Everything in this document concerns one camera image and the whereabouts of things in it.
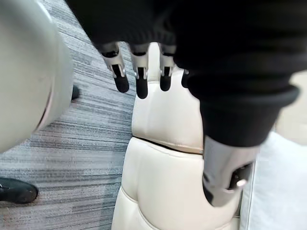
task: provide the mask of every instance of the robotic hand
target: robotic hand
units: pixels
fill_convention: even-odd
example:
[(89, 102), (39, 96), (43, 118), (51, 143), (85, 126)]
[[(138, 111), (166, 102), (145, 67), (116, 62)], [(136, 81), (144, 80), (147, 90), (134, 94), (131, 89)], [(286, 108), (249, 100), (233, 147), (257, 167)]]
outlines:
[(203, 190), (225, 205), (248, 180), (258, 146), (298, 89), (307, 67), (307, 3), (197, 0), (66, 0), (113, 72), (129, 89), (118, 41), (130, 46), (138, 97), (147, 96), (148, 45), (160, 44), (161, 90), (175, 63), (182, 85), (200, 100), (204, 138)]

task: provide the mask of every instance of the black shoe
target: black shoe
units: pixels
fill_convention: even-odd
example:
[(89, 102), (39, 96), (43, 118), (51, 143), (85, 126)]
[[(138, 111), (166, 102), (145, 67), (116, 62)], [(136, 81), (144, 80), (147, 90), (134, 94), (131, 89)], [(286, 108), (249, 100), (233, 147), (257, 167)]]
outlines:
[(78, 86), (73, 85), (71, 100), (75, 100), (75, 99), (79, 98), (79, 96), (80, 96), (80, 90), (79, 90)]
[(36, 199), (38, 189), (26, 182), (0, 178), (0, 201), (8, 201), (16, 204), (28, 204)]

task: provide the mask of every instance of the shoe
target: shoe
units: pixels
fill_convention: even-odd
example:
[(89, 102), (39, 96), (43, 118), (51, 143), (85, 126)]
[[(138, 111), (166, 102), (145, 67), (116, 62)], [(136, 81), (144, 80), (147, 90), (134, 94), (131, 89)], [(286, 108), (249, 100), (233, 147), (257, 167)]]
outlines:
[(38, 189), (32, 184), (12, 178), (0, 178), (0, 201), (28, 204), (33, 202), (37, 195)]

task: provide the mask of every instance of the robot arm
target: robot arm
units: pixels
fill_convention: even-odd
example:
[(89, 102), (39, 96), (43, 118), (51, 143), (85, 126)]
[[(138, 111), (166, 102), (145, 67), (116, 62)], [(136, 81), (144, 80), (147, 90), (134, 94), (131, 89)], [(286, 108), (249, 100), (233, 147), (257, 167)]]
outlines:
[(73, 65), (56, 25), (36, 0), (0, 1), (0, 153), (69, 107)]
[(183, 85), (200, 100), (205, 142), (203, 189), (213, 206), (246, 184), (258, 146), (306, 69), (306, 3), (197, 0), (66, 0), (114, 74), (128, 90), (116, 42), (131, 49), (137, 95), (147, 96), (148, 44), (161, 50), (161, 90), (170, 88), (174, 62)]

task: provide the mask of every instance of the striped carpet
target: striped carpet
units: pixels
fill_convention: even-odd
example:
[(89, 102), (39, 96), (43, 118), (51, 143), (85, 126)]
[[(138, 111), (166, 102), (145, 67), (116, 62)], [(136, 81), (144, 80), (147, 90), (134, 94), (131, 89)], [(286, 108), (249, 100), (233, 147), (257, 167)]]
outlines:
[(128, 50), (122, 46), (130, 90), (121, 94), (64, 1), (43, 4), (71, 50), (82, 94), (60, 119), (0, 154), (0, 176), (40, 190), (29, 205), (0, 202), (0, 229), (109, 230), (131, 138), (135, 86)]

